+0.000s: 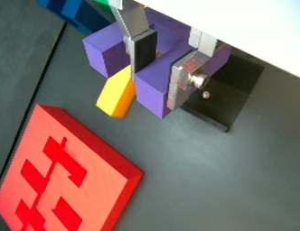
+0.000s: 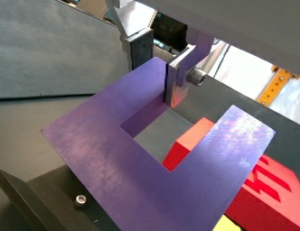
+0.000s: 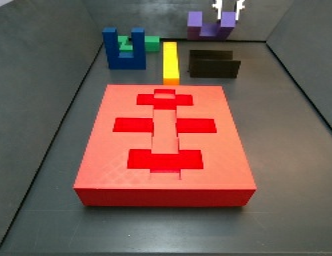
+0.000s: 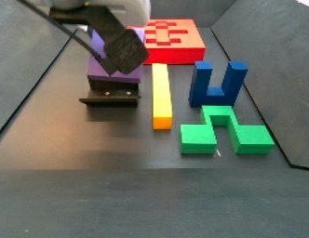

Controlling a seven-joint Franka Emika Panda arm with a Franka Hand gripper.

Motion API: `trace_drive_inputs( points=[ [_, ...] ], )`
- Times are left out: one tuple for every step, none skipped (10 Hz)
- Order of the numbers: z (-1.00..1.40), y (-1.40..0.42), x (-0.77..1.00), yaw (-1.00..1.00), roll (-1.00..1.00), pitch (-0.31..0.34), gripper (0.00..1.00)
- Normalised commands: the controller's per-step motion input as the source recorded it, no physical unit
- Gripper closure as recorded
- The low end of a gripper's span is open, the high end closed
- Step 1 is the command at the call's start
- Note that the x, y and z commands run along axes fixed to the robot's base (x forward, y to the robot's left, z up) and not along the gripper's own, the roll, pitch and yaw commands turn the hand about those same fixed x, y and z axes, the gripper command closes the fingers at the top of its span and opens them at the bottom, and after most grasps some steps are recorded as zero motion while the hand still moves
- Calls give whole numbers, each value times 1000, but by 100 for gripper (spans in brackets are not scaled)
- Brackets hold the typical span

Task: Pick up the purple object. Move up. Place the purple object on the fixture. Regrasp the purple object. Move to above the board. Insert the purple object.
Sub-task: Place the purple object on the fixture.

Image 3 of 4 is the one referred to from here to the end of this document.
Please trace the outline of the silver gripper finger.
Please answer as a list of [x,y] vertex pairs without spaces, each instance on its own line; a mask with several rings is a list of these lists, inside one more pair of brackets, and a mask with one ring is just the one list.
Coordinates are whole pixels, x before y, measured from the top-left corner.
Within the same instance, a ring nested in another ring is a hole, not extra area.
[[212,8],[217,11],[217,19],[222,18],[224,0],[213,0]]
[[245,1],[246,0],[237,0],[236,2],[236,21],[240,20],[241,11],[245,9]]

